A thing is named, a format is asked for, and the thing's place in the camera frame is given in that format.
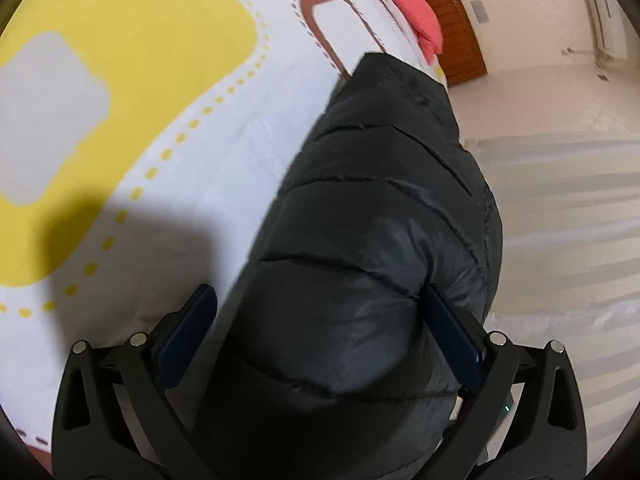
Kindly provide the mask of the white wall air conditioner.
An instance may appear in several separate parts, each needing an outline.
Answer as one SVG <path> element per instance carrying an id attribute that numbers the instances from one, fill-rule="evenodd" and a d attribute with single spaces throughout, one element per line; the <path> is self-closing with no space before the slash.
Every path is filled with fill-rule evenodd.
<path id="1" fill-rule="evenodd" d="M 596 65 L 604 70 L 628 60 L 623 10 L 617 0 L 585 0 Z"/>

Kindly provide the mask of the black puffer down jacket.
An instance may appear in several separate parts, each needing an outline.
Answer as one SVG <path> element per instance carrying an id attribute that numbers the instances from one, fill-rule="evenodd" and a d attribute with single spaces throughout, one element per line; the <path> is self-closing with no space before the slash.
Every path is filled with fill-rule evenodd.
<path id="1" fill-rule="evenodd" d="M 459 389 L 426 285 L 484 318 L 502 224 L 445 88 L 369 53 L 288 170 L 193 427 L 217 479 L 407 479 Z"/>

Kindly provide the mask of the grey wall switch panel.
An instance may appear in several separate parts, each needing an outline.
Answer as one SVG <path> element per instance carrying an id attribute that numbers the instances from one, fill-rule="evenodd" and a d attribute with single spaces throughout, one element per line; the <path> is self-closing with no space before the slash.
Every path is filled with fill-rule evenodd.
<path id="1" fill-rule="evenodd" d="M 482 0 L 472 0 L 471 6 L 477 21 L 480 24 L 486 24 L 490 22 L 486 6 Z"/>

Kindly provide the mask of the white patterned bed sheet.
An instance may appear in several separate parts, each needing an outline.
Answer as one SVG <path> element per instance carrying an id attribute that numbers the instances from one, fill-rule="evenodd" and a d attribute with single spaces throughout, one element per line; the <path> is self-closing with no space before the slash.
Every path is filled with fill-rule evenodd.
<path id="1" fill-rule="evenodd" d="M 392 0 L 22 0 L 1 35 L 1 405 L 49 452 L 70 346 L 225 297 L 368 52 L 424 70 Z"/>

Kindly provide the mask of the beige window curtain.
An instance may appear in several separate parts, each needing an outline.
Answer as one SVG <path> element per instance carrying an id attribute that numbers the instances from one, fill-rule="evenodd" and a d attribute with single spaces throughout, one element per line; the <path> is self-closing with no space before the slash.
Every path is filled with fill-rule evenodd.
<path id="1" fill-rule="evenodd" d="M 584 131 L 469 140 L 503 224 L 486 325 L 564 344 L 597 463 L 639 401 L 639 139 Z"/>

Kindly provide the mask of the wooden headboard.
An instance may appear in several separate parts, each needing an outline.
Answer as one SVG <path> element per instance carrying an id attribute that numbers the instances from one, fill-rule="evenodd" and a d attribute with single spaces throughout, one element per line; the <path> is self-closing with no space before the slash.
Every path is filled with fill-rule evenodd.
<path id="1" fill-rule="evenodd" d="M 433 9 L 444 37 L 439 64 L 450 86 L 487 75 L 475 32 L 461 0 L 425 0 Z"/>

